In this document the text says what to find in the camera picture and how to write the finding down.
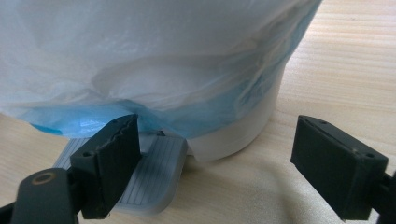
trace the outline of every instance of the trash bag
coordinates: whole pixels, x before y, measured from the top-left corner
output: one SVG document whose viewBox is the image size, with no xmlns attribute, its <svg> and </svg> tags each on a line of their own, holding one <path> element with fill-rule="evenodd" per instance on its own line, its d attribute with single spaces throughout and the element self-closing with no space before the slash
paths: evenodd
<svg viewBox="0 0 396 224">
<path fill-rule="evenodd" d="M 276 98 L 319 3 L 1 1 L 0 113 L 70 138 L 131 113 L 141 132 L 216 132 Z"/>
</svg>

